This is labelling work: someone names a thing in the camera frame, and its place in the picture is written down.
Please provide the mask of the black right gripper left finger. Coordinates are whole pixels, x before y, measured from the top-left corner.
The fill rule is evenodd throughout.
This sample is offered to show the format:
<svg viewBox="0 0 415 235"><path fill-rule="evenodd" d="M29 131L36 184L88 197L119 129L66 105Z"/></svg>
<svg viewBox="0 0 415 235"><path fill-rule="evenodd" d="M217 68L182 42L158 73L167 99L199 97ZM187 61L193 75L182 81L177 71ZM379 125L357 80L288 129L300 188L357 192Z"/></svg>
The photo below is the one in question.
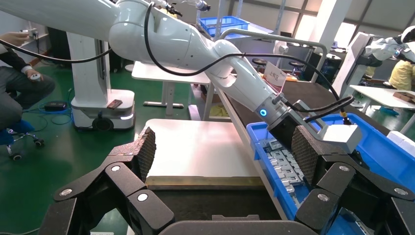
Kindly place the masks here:
<svg viewBox="0 0 415 235"><path fill-rule="evenodd" d="M103 216L118 210L138 235L157 235L175 221L172 210L145 183L156 135L114 147L102 164L55 192L39 228L41 235L88 235Z"/></svg>

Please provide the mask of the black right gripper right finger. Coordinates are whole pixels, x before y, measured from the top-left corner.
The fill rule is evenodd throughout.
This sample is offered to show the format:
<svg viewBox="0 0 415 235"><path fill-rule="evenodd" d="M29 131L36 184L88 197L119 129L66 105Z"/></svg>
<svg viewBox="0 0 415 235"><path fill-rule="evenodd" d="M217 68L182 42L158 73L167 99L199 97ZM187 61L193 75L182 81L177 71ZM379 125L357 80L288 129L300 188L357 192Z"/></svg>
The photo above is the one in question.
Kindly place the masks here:
<svg viewBox="0 0 415 235"><path fill-rule="evenodd" d="M293 132L292 154L311 191L295 221L324 235L341 209L377 235L415 232L415 195L407 187L357 164L346 152L316 140L303 126Z"/></svg>

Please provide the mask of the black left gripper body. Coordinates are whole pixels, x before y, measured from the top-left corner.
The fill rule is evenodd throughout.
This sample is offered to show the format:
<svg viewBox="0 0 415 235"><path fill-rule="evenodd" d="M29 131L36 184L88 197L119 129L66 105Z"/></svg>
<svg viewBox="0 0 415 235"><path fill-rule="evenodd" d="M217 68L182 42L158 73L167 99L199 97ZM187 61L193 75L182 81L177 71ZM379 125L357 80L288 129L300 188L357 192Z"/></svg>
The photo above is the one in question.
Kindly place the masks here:
<svg viewBox="0 0 415 235"><path fill-rule="evenodd" d="M292 138L297 126L303 125L298 114L286 114L268 126L269 133L287 150L292 150Z"/></svg>

